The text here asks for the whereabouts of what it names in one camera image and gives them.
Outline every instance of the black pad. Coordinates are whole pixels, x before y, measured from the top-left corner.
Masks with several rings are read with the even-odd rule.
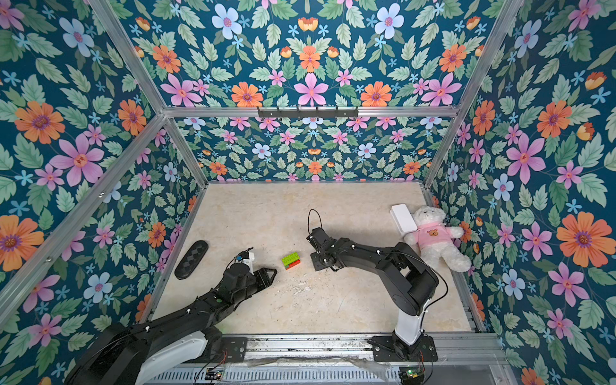
[[[186,252],[180,263],[176,267],[174,272],[177,279],[186,279],[195,271],[195,268],[201,262],[201,258],[205,255],[209,245],[205,241],[196,241]]]

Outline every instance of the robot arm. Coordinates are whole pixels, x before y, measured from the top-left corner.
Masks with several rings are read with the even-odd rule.
[[[151,322],[109,326],[80,358],[65,384],[142,384],[201,356],[213,326],[242,301],[271,286],[277,273],[276,269],[262,268],[254,274],[251,270],[248,263],[233,263],[220,283],[191,305]]]

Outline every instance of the pink flower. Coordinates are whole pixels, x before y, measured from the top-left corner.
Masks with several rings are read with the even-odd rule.
[[[225,142],[229,142],[231,144],[235,143],[235,141],[237,140],[237,136],[235,136],[235,132],[229,132],[227,130],[225,130],[222,137],[224,138]]]
[[[376,126],[377,127],[383,127],[383,129],[388,129],[389,126],[395,126],[396,122],[395,122],[395,118],[393,116],[383,116],[378,118],[379,121],[376,122]]]
[[[565,293],[565,300],[569,306],[575,305],[576,296],[580,299],[590,298],[586,290],[577,286],[578,283],[582,283],[584,280],[584,274],[581,272],[573,272],[570,276],[569,268],[563,262],[558,265],[558,271],[560,271],[560,274],[554,270],[548,272],[552,281],[556,282],[556,284],[552,286],[552,294],[559,296]]]
[[[51,319],[49,313],[43,315],[41,318],[40,325],[32,325],[28,328],[28,332],[32,334],[32,339],[30,340],[30,347],[33,347],[39,341],[42,346],[49,345],[49,341],[51,341],[51,336],[55,336],[62,331],[62,327],[56,326],[62,320],[61,315],[56,315],[54,319]]]
[[[338,132],[333,134],[331,137],[334,138],[334,143],[341,145],[344,142],[349,141],[349,139],[347,138],[347,135],[348,134],[346,132],[343,134],[342,131],[338,130]]]
[[[569,26],[569,32],[573,31],[577,26],[579,26],[581,30],[586,28],[590,17],[594,16],[600,10],[601,5],[597,4],[597,0],[580,0],[580,9],[576,9],[569,14],[569,20],[573,20],[573,23]]]
[[[453,83],[453,72],[448,73],[443,78],[443,83],[438,80],[430,80],[430,89],[434,92],[426,92],[421,97],[424,102],[432,101],[430,105],[437,106],[443,102],[444,105],[450,105],[453,103],[453,97],[450,95],[452,92],[456,92],[462,87],[461,83]]]
[[[99,243],[99,248],[105,247],[105,244],[110,245],[112,243],[111,237],[115,234],[115,231],[111,231],[109,226],[105,226],[104,229],[100,227],[96,229],[96,237],[94,237],[93,241]]]
[[[582,170],[584,170],[584,167],[582,166],[574,167],[572,160],[567,162],[567,168],[558,167],[557,170],[558,170],[558,173],[562,175],[556,178],[556,182],[565,183],[565,188],[567,190],[571,188],[571,182],[575,184],[579,184],[582,182],[582,179],[578,177],[578,175],[582,172]]]
[[[67,174],[69,186],[72,187],[79,184],[82,174],[90,183],[95,183],[103,175],[103,169],[94,162],[101,160],[105,153],[99,148],[93,148],[88,151],[87,138],[85,135],[80,134],[77,136],[77,139],[75,139],[77,149],[75,149],[69,141],[64,139],[60,139],[58,143],[62,151],[68,156],[56,155],[51,158],[49,164],[62,170],[71,168]]]
[[[472,148],[469,148],[468,153],[471,154],[471,163],[475,162],[479,164],[481,162],[481,157],[485,154],[485,149],[482,148],[484,146],[484,140],[477,139],[472,140]]]
[[[522,130],[520,130],[520,125],[516,124],[515,126],[509,126],[509,134],[505,135],[505,139],[508,140],[507,144],[511,145],[512,143],[517,144],[518,137],[522,135]]]
[[[430,82],[424,79],[419,79],[419,83],[413,84],[415,88],[413,90],[414,94],[423,95],[424,91],[430,90]]]
[[[203,82],[203,80],[199,79],[199,81],[192,81],[193,82],[193,91],[198,91],[199,95],[204,96],[204,95],[209,95],[209,84],[205,84]]]
[[[231,127],[237,127],[240,131],[244,131],[245,127],[250,127],[248,118],[230,118]]]
[[[23,25],[18,20],[23,17],[22,11],[10,7],[10,0],[0,0],[0,26],[2,28],[7,30],[13,24],[15,28],[23,31]]]
[[[523,184],[526,184],[530,179],[529,167],[535,171],[545,169],[543,159],[539,156],[533,156],[543,149],[544,143],[544,138],[535,139],[529,147],[529,137],[528,135],[522,133],[518,141],[519,150],[516,148],[507,149],[507,157],[515,161],[509,165],[507,175],[513,176],[520,171],[520,180]]]
[[[458,145],[464,147],[466,145],[466,141],[471,138],[471,135],[468,133],[471,130],[471,124],[462,123],[462,127],[458,128]]]
[[[36,181],[39,186],[47,185],[47,188],[51,191],[55,190],[55,185],[64,184],[64,180],[60,178],[62,176],[62,170],[54,170],[51,164],[45,165],[45,170],[35,170],[36,175],[41,177]]]
[[[353,75],[351,75],[349,73],[349,70],[344,70],[344,72],[342,71],[338,71],[338,77],[336,78],[337,82],[340,82],[340,86],[342,87],[345,84],[351,84],[351,79],[353,78]]]
[[[171,85],[163,84],[160,88],[168,94],[173,95],[171,97],[171,103],[173,105],[181,105],[184,103],[186,107],[194,107],[195,105],[193,102],[198,103],[203,101],[199,95],[191,92],[193,91],[193,83],[191,80],[185,80],[182,82],[182,85],[180,85],[180,81],[172,74],[167,75],[167,80]]]
[[[282,76],[282,71],[276,72],[276,70],[272,70],[272,74],[269,76],[272,81],[272,85],[278,85],[282,87],[282,83],[286,81],[286,78]]]
[[[289,145],[290,143],[295,143],[295,139],[293,138],[295,138],[295,135],[290,133],[289,130],[286,130],[284,134],[280,134],[280,142],[286,145]]]
[[[401,142],[404,140],[404,136],[406,134],[402,131],[402,129],[399,129],[398,131],[393,131],[392,135],[390,137],[391,140],[394,141],[394,143],[396,142]]]
[[[528,241],[522,244],[522,248],[526,251],[532,249],[535,261],[541,259],[541,252],[545,255],[552,255],[552,248],[545,243],[552,239],[552,233],[549,231],[539,233],[539,224],[537,222],[533,223],[531,229],[533,230],[532,232],[528,229],[522,229],[522,235],[524,238],[528,239]]]
[[[106,136],[100,133],[101,132],[100,126],[95,128],[93,125],[88,124],[87,130],[88,131],[84,131],[83,134],[87,136],[88,138],[90,138],[90,140],[88,141],[88,143],[90,144],[96,143],[96,145],[100,147],[103,144],[101,140],[107,139]]]
[[[308,102],[310,102],[310,107],[314,107],[315,102],[319,105],[325,104],[325,98],[321,94],[327,91],[329,86],[325,83],[317,85],[317,77],[313,73],[306,75],[306,85],[295,84],[293,87],[295,91],[304,94],[298,99],[299,105],[305,105]]]
[[[257,118],[257,121],[260,121],[259,124],[260,129],[266,129],[269,132],[274,131],[274,127],[280,127],[280,123],[276,121],[276,118]]]
[[[359,130],[360,128],[365,129],[366,127],[368,127],[368,125],[366,124],[366,122],[370,120],[369,117],[367,116],[363,116],[363,117],[357,117],[353,120],[349,120],[346,125],[347,127],[353,127],[353,132],[357,132],[357,130]]]
[[[351,8],[353,6],[353,0],[336,0],[336,2],[338,4],[343,4],[347,7],[347,8]]]
[[[468,184],[469,186],[471,186],[472,188],[477,188],[477,186],[479,185],[479,177],[481,176],[481,174],[478,174],[475,172],[475,170],[472,171],[471,175],[468,176]]]
[[[80,253],[83,251],[83,244],[81,242],[77,242],[77,241],[81,241],[83,239],[83,237],[86,236],[86,232],[83,230],[80,230],[77,232],[77,234],[75,235],[75,237],[73,238],[73,241],[71,242],[70,245],[68,245],[68,247],[66,249],[64,249],[64,251],[62,251],[62,259],[64,261],[68,261],[71,256],[73,255],[73,252],[75,251],[76,253]]]
[[[137,157],[137,164],[141,164],[141,162],[144,163],[149,163],[150,162],[150,158],[148,157],[149,154],[151,154],[152,150],[150,150],[149,148],[145,147],[144,151]]]
[[[562,336],[567,338],[573,338],[573,333],[569,330],[573,326],[573,321],[569,318],[562,318],[562,310],[556,309],[556,313],[552,310],[548,310],[548,317],[551,318],[548,321],[548,327],[556,329],[556,336],[558,339],[562,339]]]
[[[139,180],[137,181],[137,185],[141,186],[142,189],[145,190],[146,188],[152,185],[152,183],[150,182],[150,179],[152,179],[152,176],[148,175],[147,172],[145,171],[138,172],[137,177],[139,178]]]
[[[39,282],[39,284],[36,285],[34,289],[32,289],[30,295],[23,303],[23,311],[25,311],[26,313],[30,313],[32,309],[36,307],[36,303],[38,302],[39,298],[41,299],[41,301],[51,301],[54,298],[54,291],[47,288],[50,286],[54,286],[56,283],[58,283],[59,280],[60,276],[55,274],[50,275],[41,282]]]
[[[267,9],[267,7],[269,7],[269,4],[278,4],[278,0],[261,0],[261,6],[265,9]]]
[[[498,242],[501,245],[504,243],[505,246],[507,247],[511,246],[511,242],[516,240],[516,238],[513,235],[511,235],[511,232],[513,232],[513,227],[507,227],[505,226],[505,224],[501,224],[501,230],[496,231],[496,233],[500,237]]]
[[[161,129],[156,133],[156,137],[154,138],[154,144],[156,147],[160,147],[161,144],[166,144],[167,140],[165,140],[164,136],[167,134],[167,131]]]

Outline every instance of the orange flower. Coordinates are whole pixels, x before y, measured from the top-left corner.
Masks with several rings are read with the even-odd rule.
[[[231,99],[237,103],[238,107],[262,107],[263,95],[257,92],[258,89],[254,85],[248,86],[245,81],[240,81],[239,86],[233,86],[233,95]]]
[[[594,222],[594,215],[580,211],[577,219],[569,214],[562,220],[565,226],[559,227],[556,238],[563,241],[561,251],[565,257],[573,255],[573,263],[588,267],[588,259],[595,267],[607,264],[604,253],[616,253],[616,241],[606,238],[612,233],[612,228],[604,219]]]
[[[588,75],[584,85],[586,86],[586,89],[595,89],[602,85],[606,79],[607,76],[603,72],[593,72],[592,74]]]
[[[375,82],[374,86],[372,84],[367,85],[366,92],[362,92],[362,105],[364,107],[386,107],[387,102],[391,100],[389,91],[391,91],[391,88],[383,86],[382,81]]]
[[[226,175],[227,167],[224,164],[218,162],[212,162],[209,164],[209,168],[216,173],[216,175]]]
[[[302,60],[302,68],[308,72],[314,72],[321,65],[318,62],[321,60],[321,54],[313,46],[304,47],[304,52],[299,55],[299,59]]]
[[[485,321],[484,303],[479,300],[479,296],[475,293],[472,294],[472,299],[473,301],[475,301],[475,306],[477,307],[477,313],[479,313],[479,317],[482,321]]]
[[[464,221],[460,223],[460,227],[462,228],[462,230],[464,230],[464,234],[462,235],[462,238],[460,238],[460,240],[464,243],[467,243],[468,241],[471,240],[471,234],[472,234],[471,227],[468,225],[468,223]]]
[[[340,52],[338,52],[338,48],[336,47],[329,47],[327,49],[327,56],[331,57],[332,59],[338,57],[339,54]]]
[[[28,102],[28,108],[18,108],[15,115],[19,118],[15,121],[17,129],[26,131],[23,136],[32,142],[40,140],[41,144],[50,144],[65,129],[64,124],[60,123],[64,120],[62,115],[47,103],[41,106],[37,102]]]
[[[280,50],[280,56],[290,58],[291,57],[291,48],[289,46],[284,47]]]
[[[310,165],[308,165],[308,171],[316,175],[323,171],[323,166],[321,166],[319,162],[312,162]]]
[[[407,175],[413,175],[421,168],[421,164],[419,162],[410,162],[404,165],[404,173]]]
[[[161,222],[152,225],[152,229],[148,236],[148,243],[152,247],[159,247],[164,241],[164,236],[167,235],[167,230],[164,229],[164,225]]]
[[[522,369],[522,383],[524,385],[545,385],[541,377],[533,369]]]
[[[34,246],[43,243],[43,232],[34,231],[38,223],[26,218],[19,223],[16,215],[0,217],[0,264],[6,272],[21,268],[22,259],[27,261],[36,251]]]
[[[565,107],[567,102],[559,100],[558,104],[551,102],[545,108],[545,111],[541,111],[539,114],[539,120],[541,121],[537,125],[537,131],[541,133],[541,136],[553,138],[561,134],[561,130],[567,128],[571,122],[568,117],[571,116],[571,107]]]
[[[477,107],[475,117],[472,119],[473,131],[480,136],[485,135],[492,128],[492,119],[496,116],[494,103],[485,100]]]
[[[443,52],[443,57],[439,60],[440,69],[443,72],[454,72],[462,65],[464,59],[466,59],[466,47],[454,44],[451,49]]]
[[[154,60],[158,61],[158,66],[168,73],[180,72],[182,63],[173,50],[169,50],[166,46],[154,47],[153,56]]]
[[[192,209],[195,208],[196,202],[197,202],[197,196],[193,195],[193,197],[188,200],[188,212],[191,212]]]
[[[122,127],[126,131],[130,131],[131,135],[137,136],[144,129],[146,120],[144,111],[140,105],[137,105],[134,100],[122,100],[120,103],[121,110],[118,110],[118,117],[123,120]]]
[[[135,314],[135,321],[141,321],[141,317],[144,316],[145,308],[148,306],[148,302],[150,302],[150,298],[152,298],[152,294],[148,294],[144,297],[143,301],[139,301],[139,305],[137,305],[137,314]]]
[[[578,128],[577,136],[581,140],[591,140],[594,136],[593,124],[588,122],[581,125],[580,128]]]

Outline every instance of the white rectangular object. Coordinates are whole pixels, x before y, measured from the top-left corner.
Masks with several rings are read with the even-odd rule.
[[[390,213],[401,235],[417,231],[415,220],[405,204],[391,206]]]

